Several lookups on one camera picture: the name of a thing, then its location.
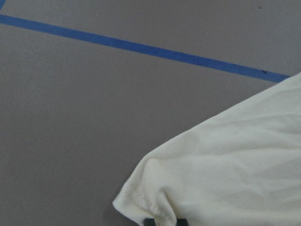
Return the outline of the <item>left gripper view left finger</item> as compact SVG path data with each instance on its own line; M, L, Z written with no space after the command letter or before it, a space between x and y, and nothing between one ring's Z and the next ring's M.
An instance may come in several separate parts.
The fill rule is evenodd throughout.
M155 220L153 218L146 218L143 221L143 226L156 226Z

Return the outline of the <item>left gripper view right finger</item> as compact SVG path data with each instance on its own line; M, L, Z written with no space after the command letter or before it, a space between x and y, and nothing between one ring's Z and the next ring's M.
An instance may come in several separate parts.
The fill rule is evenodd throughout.
M187 219L177 219L176 226L189 226Z

